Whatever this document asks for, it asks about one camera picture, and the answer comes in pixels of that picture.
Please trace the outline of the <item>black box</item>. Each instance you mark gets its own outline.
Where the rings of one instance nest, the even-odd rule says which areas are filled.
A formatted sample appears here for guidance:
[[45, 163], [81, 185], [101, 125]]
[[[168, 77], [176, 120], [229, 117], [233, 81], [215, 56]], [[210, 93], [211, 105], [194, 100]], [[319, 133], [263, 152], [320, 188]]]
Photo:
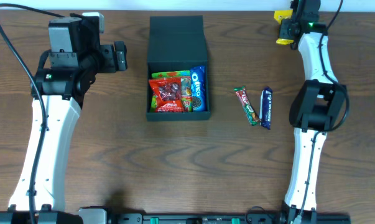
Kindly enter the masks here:
[[202, 16], [150, 17], [147, 50], [147, 78], [155, 72], [189, 70], [205, 66], [205, 111], [189, 113], [151, 113], [153, 91], [147, 85], [146, 118], [148, 121], [199, 121], [208, 120], [210, 88], [208, 80], [208, 49]]

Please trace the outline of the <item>yellow snack bag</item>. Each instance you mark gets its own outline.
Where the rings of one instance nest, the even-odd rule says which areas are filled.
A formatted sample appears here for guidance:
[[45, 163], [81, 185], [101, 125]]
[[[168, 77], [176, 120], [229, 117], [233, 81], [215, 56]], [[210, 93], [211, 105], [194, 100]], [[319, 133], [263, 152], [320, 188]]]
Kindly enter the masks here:
[[292, 9], [279, 10], [274, 12], [274, 19], [280, 25], [276, 44], [289, 45], [294, 42], [294, 38], [289, 34], [289, 26], [291, 23], [292, 13]]

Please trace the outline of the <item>red green KitKat bar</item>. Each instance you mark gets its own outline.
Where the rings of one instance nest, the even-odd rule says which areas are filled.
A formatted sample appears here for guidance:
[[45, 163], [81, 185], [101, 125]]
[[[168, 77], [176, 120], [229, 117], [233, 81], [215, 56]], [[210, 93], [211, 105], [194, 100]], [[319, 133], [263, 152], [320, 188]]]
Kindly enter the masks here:
[[234, 89], [235, 94], [238, 96], [239, 101], [242, 104], [245, 115], [250, 125], [255, 126], [261, 122], [261, 119], [257, 115], [256, 111], [252, 107], [252, 104], [246, 94], [246, 87], [242, 86]]

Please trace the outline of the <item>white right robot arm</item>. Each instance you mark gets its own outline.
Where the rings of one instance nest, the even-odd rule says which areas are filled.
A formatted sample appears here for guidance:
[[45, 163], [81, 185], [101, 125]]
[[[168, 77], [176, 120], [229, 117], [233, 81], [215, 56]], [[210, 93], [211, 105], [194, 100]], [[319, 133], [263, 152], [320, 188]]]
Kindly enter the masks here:
[[305, 82], [289, 112], [295, 151], [289, 188], [276, 223], [350, 223], [349, 215], [320, 214], [316, 187], [322, 147], [329, 132], [338, 129], [350, 111], [345, 85], [338, 82], [328, 54], [330, 24], [319, 21], [320, 0], [293, 0], [276, 11], [277, 43], [302, 56]]

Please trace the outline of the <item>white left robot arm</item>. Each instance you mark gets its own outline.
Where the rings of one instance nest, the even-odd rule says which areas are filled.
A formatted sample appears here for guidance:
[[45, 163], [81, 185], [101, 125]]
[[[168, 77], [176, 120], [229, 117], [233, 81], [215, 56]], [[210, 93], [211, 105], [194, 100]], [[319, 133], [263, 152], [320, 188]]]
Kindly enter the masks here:
[[65, 211], [68, 153], [85, 93], [99, 73], [127, 69], [126, 46], [101, 44], [98, 12], [56, 15], [49, 22], [50, 49], [30, 76], [33, 122], [17, 187], [0, 223], [81, 223]]

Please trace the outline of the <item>blue Oreo cookie pack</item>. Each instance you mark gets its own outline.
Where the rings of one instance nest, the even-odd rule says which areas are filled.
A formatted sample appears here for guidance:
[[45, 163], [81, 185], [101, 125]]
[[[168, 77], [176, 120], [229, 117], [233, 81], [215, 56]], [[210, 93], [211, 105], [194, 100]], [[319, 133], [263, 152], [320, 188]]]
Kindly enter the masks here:
[[193, 111], [205, 111], [205, 66], [190, 70]]

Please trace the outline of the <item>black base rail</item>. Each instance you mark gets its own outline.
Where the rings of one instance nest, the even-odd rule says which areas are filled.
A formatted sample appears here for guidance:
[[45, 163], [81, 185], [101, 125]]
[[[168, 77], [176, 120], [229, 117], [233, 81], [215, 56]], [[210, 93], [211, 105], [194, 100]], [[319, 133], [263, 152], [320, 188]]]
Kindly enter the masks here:
[[276, 223], [300, 223], [300, 224], [350, 224], [348, 215], [317, 215], [304, 214], [299, 220], [295, 217], [275, 217], [272, 214], [250, 213], [248, 215], [144, 215], [141, 213], [122, 213], [115, 215], [108, 223], [111, 224], [276, 224]]

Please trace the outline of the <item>dark blue chocolate bar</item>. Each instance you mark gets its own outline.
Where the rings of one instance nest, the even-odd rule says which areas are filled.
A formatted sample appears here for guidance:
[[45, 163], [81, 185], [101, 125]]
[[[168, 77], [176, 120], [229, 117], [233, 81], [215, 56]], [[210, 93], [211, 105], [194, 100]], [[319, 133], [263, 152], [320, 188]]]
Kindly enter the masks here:
[[272, 89], [265, 87], [261, 93], [261, 126], [266, 129], [271, 128], [271, 114], [272, 114]]

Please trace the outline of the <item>red Hacks candy bag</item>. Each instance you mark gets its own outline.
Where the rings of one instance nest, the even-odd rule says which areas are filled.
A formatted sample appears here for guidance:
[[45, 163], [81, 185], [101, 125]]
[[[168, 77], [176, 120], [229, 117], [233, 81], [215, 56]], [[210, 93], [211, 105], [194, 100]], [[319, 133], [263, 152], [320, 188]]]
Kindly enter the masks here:
[[149, 85], [153, 94], [157, 96], [156, 113], [184, 112], [182, 103], [181, 78], [158, 78], [150, 79]]

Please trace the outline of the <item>green Haribo candy bag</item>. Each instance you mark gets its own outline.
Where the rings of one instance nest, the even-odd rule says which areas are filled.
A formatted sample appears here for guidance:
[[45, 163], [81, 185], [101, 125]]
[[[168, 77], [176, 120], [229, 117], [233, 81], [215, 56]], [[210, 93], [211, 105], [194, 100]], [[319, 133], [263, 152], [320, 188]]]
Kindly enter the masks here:
[[[188, 70], [174, 71], [174, 72], [157, 72], [152, 74], [151, 79], [158, 78], [181, 78], [181, 87], [182, 87], [182, 103], [184, 107], [184, 112], [189, 113], [193, 111], [193, 102], [192, 102], [192, 91], [191, 91], [191, 79], [190, 72]], [[152, 101], [150, 105], [150, 112], [155, 113], [156, 100], [157, 96], [152, 95]]]

